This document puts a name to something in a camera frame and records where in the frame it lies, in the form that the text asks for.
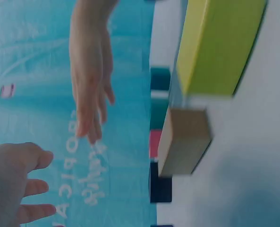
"pink mark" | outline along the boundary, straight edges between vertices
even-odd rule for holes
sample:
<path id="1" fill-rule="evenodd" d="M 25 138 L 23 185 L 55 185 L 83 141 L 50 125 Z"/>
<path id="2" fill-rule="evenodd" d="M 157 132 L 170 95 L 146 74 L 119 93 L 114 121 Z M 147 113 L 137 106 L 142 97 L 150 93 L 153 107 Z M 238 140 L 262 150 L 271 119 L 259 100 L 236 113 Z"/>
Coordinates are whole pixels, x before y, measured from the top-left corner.
<path id="1" fill-rule="evenodd" d="M 15 93 L 15 84 L 11 84 L 8 86 L 2 86 L 1 88 L 1 97 L 2 98 L 11 98 L 14 96 Z"/>
<path id="2" fill-rule="evenodd" d="M 158 147 L 161 140 L 162 130 L 151 130 L 149 136 L 149 156 L 158 157 Z"/>

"child's hand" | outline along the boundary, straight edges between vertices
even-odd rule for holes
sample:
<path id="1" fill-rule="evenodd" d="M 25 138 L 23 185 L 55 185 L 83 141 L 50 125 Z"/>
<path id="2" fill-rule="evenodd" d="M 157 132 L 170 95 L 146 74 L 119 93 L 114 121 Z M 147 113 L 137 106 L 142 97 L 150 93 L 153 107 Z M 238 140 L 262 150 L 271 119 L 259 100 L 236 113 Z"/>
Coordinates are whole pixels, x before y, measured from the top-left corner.
<path id="1" fill-rule="evenodd" d="M 0 145 L 0 227 L 19 227 L 56 213 L 50 204 L 20 205 L 23 197 L 45 193 L 45 181 L 27 174 L 50 165 L 53 154 L 33 143 Z"/>
<path id="2" fill-rule="evenodd" d="M 90 11 L 85 9 L 87 4 L 81 3 L 77 4 L 72 16 L 69 43 L 79 121 L 76 134 L 81 137 L 87 135 L 90 143 L 94 144 L 102 137 L 100 122 L 107 120 L 106 98 L 111 104 L 115 102 L 110 83 L 113 60 L 106 21 L 90 18 Z"/>

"white surface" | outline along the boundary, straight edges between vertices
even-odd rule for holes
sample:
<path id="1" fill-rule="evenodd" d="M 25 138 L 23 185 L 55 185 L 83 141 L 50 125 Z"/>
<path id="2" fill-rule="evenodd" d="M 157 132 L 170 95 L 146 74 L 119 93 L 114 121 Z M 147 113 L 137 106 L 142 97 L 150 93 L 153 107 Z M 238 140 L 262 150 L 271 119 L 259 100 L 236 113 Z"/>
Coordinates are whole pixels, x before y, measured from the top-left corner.
<path id="1" fill-rule="evenodd" d="M 168 91 L 158 91 L 158 90 L 152 90 L 151 91 L 151 98 L 169 98 L 169 92 Z"/>
<path id="2" fill-rule="evenodd" d="M 191 177 L 173 179 L 173 202 L 157 207 L 159 224 L 280 227 L 280 0 L 269 1 L 257 45 L 232 100 L 183 100 L 175 86 L 174 105 L 208 109 L 214 140 Z"/>
<path id="3" fill-rule="evenodd" d="M 150 65 L 169 67 L 173 71 L 176 48 L 179 44 L 182 0 L 156 1 L 153 15 L 153 31 Z"/>

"toy block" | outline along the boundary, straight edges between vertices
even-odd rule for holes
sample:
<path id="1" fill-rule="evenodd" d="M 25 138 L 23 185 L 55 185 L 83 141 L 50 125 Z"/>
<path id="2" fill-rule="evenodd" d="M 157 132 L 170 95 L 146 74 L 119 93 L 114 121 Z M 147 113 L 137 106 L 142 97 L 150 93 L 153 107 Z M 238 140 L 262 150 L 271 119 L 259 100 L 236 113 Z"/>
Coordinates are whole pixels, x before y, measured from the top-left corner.
<path id="1" fill-rule="evenodd" d="M 158 163 L 151 162 L 149 170 L 150 203 L 172 202 L 172 178 L 159 177 Z"/>
<path id="2" fill-rule="evenodd" d="M 150 130 L 162 130 L 168 105 L 167 98 L 151 99 Z"/>
<path id="3" fill-rule="evenodd" d="M 168 91 L 170 87 L 171 75 L 169 69 L 151 68 L 150 90 Z"/>
<path id="4" fill-rule="evenodd" d="M 211 140 L 205 111 L 169 108 L 158 148 L 159 175 L 190 175 Z"/>
<path id="5" fill-rule="evenodd" d="M 232 96 L 266 0 L 189 0 L 177 60 L 184 94 Z"/>
<path id="6" fill-rule="evenodd" d="M 149 156 L 158 157 L 158 147 L 161 140 L 162 130 L 151 130 L 149 135 Z"/>

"light blue fabric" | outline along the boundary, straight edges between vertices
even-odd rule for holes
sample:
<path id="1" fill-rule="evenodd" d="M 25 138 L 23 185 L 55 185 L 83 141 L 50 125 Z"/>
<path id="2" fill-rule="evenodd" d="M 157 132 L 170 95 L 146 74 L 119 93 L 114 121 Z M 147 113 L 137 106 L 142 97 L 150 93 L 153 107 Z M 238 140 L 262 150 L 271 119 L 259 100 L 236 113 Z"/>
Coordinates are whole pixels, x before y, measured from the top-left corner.
<path id="1" fill-rule="evenodd" d="M 53 151 L 51 166 L 30 175 L 46 180 L 50 192 L 24 202 L 62 205 L 57 215 L 26 226 L 148 227 L 156 223 L 148 192 L 154 4 L 121 0 L 110 19 L 117 103 L 108 108 L 103 140 L 95 147 L 74 136 L 68 57 L 73 5 L 0 0 L 0 89 L 16 86 L 14 97 L 0 98 L 0 143 L 31 141 Z M 72 167 L 70 161 L 77 162 Z"/>

